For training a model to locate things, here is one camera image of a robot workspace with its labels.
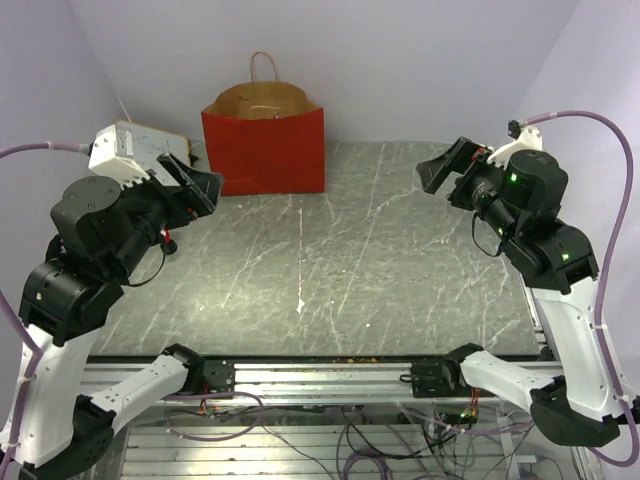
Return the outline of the red paper bag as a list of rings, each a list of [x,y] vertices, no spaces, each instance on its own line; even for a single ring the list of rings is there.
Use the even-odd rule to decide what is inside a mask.
[[[201,112],[210,168],[226,196],[322,194],[324,109],[283,82],[266,52],[250,58],[250,81],[221,92]]]

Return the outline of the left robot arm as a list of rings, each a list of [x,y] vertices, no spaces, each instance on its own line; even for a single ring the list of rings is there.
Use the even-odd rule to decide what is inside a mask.
[[[27,277],[14,317],[22,360],[1,433],[1,458],[18,463],[23,479],[68,479],[90,469],[155,402],[203,387],[202,356],[174,344],[112,387],[81,390],[89,353],[147,251],[217,207],[222,175],[168,153],[158,161],[171,185],[153,172],[138,181],[93,175],[72,183],[52,207],[57,233]]]

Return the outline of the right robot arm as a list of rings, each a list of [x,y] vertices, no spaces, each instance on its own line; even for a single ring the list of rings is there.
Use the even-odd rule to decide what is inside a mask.
[[[490,149],[461,137],[442,155],[418,163],[416,172],[427,194],[457,176],[449,203],[497,235],[496,253],[530,289],[562,372],[535,374],[466,344],[445,356],[441,384],[455,396],[476,388],[504,398],[526,410],[557,445],[603,447],[621,425],[639,420],[639,399],[611,374],[613,355],[595,318],[604,273],[587,236],[558,217],[568,184],[558,161],[534,147],[510,148],[498,164]]]

